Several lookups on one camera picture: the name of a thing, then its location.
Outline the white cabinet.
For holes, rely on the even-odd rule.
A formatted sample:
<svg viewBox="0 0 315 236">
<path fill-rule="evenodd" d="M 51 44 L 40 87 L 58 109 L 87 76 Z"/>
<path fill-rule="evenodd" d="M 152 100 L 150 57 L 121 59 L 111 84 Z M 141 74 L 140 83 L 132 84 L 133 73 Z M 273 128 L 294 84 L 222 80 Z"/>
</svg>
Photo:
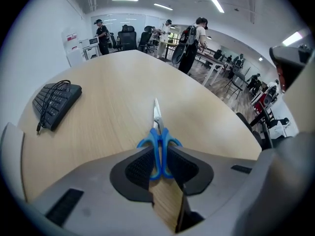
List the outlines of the white cabinet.
<svg viewBox="0 0 315 236">
<path fill-rule="evenodd" d="M 85 57 L 77 31 L 74 28 L 65 28 L 62 31 L 62 41 L 70 67 L 81 65 L 85 61 Z"/>
</svg>

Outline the black backpack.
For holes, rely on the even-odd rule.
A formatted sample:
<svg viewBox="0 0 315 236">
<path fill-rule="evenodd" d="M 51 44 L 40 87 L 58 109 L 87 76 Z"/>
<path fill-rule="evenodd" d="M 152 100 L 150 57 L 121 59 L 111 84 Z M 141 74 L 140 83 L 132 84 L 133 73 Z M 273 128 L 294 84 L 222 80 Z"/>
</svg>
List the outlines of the black backpack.
<svg viewBox="0 0 315 236">
<path fill-rule="evenodd" d="M 196 41 L 196 26 L 188 26 L 181 34 L 179 45 L 193 45 Z"/>
</svg>

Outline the black office chair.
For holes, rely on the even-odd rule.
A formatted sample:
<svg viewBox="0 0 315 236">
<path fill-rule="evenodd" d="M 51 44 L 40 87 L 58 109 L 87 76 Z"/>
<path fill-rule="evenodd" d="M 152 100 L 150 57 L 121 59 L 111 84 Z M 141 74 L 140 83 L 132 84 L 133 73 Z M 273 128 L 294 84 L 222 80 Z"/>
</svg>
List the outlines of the black office chair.
<svg viewBox="0 0 315 236">
<path fill-rule="evenodd" d="M 122 30 L 118 32 L 118 37 L 123 51 L 137 49 L 136 32 L 133 26 L 123 25 Z"/>
<path fill-rule="evenodd" d="M 138 44 L 138 50 L 144 53 L 148 53 L 149 50 L 149 41 L 153 33 L 152 26 L 145 26 L 144 31 L 141 33 L 140 41 Z"/>
<path fill-rule="evenodd" d="M 267 111 L 263 108 L 262 104 L 259 102 L 260 106 L 262 107 L 261 112 L 255 117 L 255 119 L 249 123 L 246 118 L 241 114 L 237 113 L 236 115 L 239 119 L 244 123 L 244 125 L 248 128 L 248 130 L 253 134 L 256 138 L 257 142 L 261 146 L 262 150 L 273 148 L 273 142 L 270 137 L 268 125 L 270 124 L 270 118 Z M 264 135 L 264 139 L 261 138 L 260 134 L 252 129 L 253 126 L 256 124 L 261 124 L 262 132 Z"/>
</svg>

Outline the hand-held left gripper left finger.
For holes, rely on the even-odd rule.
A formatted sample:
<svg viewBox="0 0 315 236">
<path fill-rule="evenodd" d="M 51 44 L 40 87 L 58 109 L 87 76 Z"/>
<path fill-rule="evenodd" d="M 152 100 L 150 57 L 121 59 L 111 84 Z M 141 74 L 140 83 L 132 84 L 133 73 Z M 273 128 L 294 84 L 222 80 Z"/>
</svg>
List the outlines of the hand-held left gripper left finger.
<svg viewBox="0 0 315 236">
<path fill-rule="evenodd" d="M 32 201 L 62 236 L 172 236 L 149 191 L 153 147 L 80 165 Z"/>
</svg>

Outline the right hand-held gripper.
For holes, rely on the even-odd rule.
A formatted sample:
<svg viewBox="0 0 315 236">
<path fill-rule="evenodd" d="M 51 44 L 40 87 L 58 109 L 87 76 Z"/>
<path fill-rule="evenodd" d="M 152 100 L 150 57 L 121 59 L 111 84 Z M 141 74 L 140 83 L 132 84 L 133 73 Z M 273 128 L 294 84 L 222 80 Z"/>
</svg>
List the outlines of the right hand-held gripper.
<svg viewBox="0 0 315 236">
<path fill-rule="evenodd" d="M 283 63 L 284 101 L 300 132 L 315 132 L 315 50 L 275 46 L 274 63 Z"/>
</svg>

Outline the black computer keyboard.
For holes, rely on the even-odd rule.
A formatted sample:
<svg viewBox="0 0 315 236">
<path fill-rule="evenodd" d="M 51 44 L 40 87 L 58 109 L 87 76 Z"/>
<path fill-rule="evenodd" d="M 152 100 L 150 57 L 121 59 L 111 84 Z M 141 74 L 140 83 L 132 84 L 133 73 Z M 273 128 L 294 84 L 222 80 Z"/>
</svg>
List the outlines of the black computer keyboard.
<svg viewBox="0 0 315 236">
<path fill-rule="evenodd" d="M 37 134 L 42 128 L 54 131 L 81 94 L 81 86 L 69 80 L 46 84 L 32 101 L 38 117 Z"/>
</svg>

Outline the black metal chair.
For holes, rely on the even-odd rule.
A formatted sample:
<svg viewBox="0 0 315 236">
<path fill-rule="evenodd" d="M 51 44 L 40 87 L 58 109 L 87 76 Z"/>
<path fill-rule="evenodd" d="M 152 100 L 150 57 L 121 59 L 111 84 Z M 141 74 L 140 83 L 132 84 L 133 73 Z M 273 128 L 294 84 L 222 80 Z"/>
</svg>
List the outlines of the black metal chair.
<svg viewBox="0 0 315 236">
<path fill-rule="evenodd" d="M 236 99 L 239 97 L 240 93 L 243 92 L 247 85 L 245 75 L 241 72 L 235 72 L 232 79 L 229 80 L 228 84 L 225 86 L 227 88 L 226 93 L 229 91 L 232 92 L 232 97 L 234 94 L 236 95 Z"/>
</svg>

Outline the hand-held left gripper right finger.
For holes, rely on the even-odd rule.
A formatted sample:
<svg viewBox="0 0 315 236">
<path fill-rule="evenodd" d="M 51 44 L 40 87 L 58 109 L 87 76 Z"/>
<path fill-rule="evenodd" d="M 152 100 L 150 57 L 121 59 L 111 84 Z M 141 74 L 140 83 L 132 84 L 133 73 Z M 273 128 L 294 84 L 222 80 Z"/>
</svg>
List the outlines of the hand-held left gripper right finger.
<svg viewBox="0 0 315 236">
<path fill-rule="evenodd" d="M 167 167 L 183 193 L 176 233 L 213 222 L 209 232 L 247 236 L 243 211 L 232 213 L 228 203 L 242 188 L 256 161 L 200 152 L 180 146 L 167 148 Z"/>
</svg>

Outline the brown table white legs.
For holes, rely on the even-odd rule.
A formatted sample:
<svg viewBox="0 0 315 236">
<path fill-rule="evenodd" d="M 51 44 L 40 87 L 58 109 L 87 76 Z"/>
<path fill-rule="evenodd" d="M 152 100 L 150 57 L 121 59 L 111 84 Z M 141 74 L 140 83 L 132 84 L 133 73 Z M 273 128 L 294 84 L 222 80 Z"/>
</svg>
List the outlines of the brown table white legs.
<svg viewBox="0 0 315 236">
<path fill-rule="evenodd" d="M 204 81 L 202 82 L 203 86 L 206 86 L 209 78 L 211 77 L 211 75 L 213 74 L 213 72 L 216 70 L 216 74 L 214 75 L 214 77 L 212 78 L 212 80 L 210 81 L 209 85 L 212 85 L 215 80 L 217 79 L 218 75 L 221 73 L 223 67 L 224 67 L 224 63 L 219 61 L 218 59 L 215 59 L 209 55 L 206 55 L 204 53 L 202 53 L 201 51 L 197 52 L 197 56 L 201 59 L 204 59 L 205 61 L 207 61 L 210 64 L 210 70 L 207 73 Z"/>
</svg>

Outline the blue handled scissors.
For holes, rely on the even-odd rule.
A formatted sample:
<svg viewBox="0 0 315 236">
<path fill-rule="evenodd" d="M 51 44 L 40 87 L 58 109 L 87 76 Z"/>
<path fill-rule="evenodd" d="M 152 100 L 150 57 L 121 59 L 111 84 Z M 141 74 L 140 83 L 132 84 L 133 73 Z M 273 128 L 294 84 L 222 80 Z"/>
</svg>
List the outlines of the blue handled scissors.
<svg viewBox="0 0 315 236">
<path fill-rule="evenodd" d="M 150 176 L 150 180 L 157 180 L 162 175 L 166 178 L 173 178 L 172 174 L 167 171 L 167 148 L 170 142 L 177 146 L 182 146 L 182 144 L 171 136 L 169 130 L 164 127 L 157 98 L 154 99 L 153 117 L 153 127 L 147 137 L 138 143 L 137 148 L 144 146 L 144 144 L 153 146 L 156 173 Z"/>
</svg>

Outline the white microwave oven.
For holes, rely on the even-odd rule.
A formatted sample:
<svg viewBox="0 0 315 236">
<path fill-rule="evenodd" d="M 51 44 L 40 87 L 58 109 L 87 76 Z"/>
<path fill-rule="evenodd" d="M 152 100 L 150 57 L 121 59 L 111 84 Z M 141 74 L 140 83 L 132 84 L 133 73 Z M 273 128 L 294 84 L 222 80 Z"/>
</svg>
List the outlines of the white microwave oven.
<svg viewBox="0 0 315 236">
<path fill-rule="evenodd" d="M 82 48 L 89 48 L 90 46 L 98 45 L 99 44 L 99 39 L 98 37 L 93 37 L 89 39 L 84 39 L 81 42 Z"/>
</svg>

